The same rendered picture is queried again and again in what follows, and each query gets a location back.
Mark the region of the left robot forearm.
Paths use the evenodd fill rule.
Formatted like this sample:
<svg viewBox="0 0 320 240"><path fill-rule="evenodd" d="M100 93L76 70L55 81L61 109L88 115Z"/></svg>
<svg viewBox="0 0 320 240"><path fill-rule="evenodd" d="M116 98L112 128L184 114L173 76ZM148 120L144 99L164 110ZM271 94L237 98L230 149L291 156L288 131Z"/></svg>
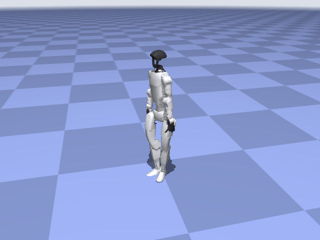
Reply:
<svg viewBox="0 0 320 240"><path fill-rule="evenodd" d="M169 120L169 123L172 124L174 123L172 99L169 98L166 103L167 103L167 106L165 106L165 109L166 109L165 117L167 118L167 120Z"/></svg>

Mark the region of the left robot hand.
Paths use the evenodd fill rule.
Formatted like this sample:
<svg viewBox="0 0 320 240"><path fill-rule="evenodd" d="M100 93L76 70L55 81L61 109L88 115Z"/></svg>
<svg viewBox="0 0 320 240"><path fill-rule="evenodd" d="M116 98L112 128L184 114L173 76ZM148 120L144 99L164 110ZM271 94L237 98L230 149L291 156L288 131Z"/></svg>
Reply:
<svg viewBox="0 0 320 240"><path fill-rule="evenodd" d="M175 131L174 122L170 124L170 121L167 120L167 124L168 124L168 127L167 127L167 130L165 131L165 133L166 133L167 131L173 133L173 131Z"/></svg>

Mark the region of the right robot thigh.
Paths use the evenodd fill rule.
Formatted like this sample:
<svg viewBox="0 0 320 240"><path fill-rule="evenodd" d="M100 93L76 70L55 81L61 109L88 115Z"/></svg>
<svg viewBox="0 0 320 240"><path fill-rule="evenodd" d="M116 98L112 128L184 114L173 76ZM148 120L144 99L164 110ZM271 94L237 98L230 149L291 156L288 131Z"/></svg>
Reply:
<svg viewBox="0 0 320 240"><path fill-rule="evenodd" d="M145 134L147 137L147 140L149 144L154 148L154 149L159 149L161 146L161 142L158 139L155 139L156 136L156 126L154 121L156 119L154 118L154 111L149 112L146 114L145 117Z"/></svg>

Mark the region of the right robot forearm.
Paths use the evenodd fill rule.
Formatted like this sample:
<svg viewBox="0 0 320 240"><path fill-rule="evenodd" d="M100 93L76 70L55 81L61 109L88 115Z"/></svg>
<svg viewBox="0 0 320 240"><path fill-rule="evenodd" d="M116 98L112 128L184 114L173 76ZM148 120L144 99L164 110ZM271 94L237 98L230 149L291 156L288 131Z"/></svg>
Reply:
<svg viewBox="0 0 320 240"><path fill-rule="evenodd" d="M146 111L147 109L149 109L149 112L153 111L153 99L152 99L152 96L149 96L148 94L147 94Z"/></svg>

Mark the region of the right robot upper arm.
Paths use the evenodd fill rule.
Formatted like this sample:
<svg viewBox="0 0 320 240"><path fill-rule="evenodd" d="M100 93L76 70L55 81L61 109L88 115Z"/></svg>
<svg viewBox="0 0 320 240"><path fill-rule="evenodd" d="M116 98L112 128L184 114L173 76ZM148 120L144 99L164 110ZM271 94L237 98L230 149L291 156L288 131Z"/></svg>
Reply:
<svg viewBox="0 0 320 240"><path fill-rule="evenodd" d="M151 74L151 71L153 71L153 70L150 70L149 72L148 72L148 77L149 77L149 86L150 86L150 88L147 90L147 94L149 95L149 96L151 96L152 97L152 93L151 93L151 85L150 85L150 74Z"/></svg>

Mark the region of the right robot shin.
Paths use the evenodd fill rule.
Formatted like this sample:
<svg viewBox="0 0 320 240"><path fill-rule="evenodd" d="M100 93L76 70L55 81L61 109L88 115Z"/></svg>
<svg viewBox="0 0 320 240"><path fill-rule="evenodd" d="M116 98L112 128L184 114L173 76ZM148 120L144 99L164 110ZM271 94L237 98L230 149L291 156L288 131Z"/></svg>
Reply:
<svg viewBox="0 0 320 240"><path fill-rule="evenodd" d="M155 169L159 170L160 169L160 156L161 156L161 149L154 149L150 144L150 152L151 152L151 156L153 159L153 163L155 165Z"/></svg>

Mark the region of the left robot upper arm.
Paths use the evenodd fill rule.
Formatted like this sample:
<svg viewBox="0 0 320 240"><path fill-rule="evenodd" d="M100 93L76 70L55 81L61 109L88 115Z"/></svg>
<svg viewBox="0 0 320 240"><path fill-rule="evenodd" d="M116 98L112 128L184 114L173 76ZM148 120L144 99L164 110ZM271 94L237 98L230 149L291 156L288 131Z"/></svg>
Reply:
<svg viewBox="0 0 320 240"><path fill-rule="evenodd" d="M161 83L163 84L164 93L166 96L163 98L162 102L164 105L167 105L167 100L172 100L172 78L169 75L164 74L161 76Z"/></svg>

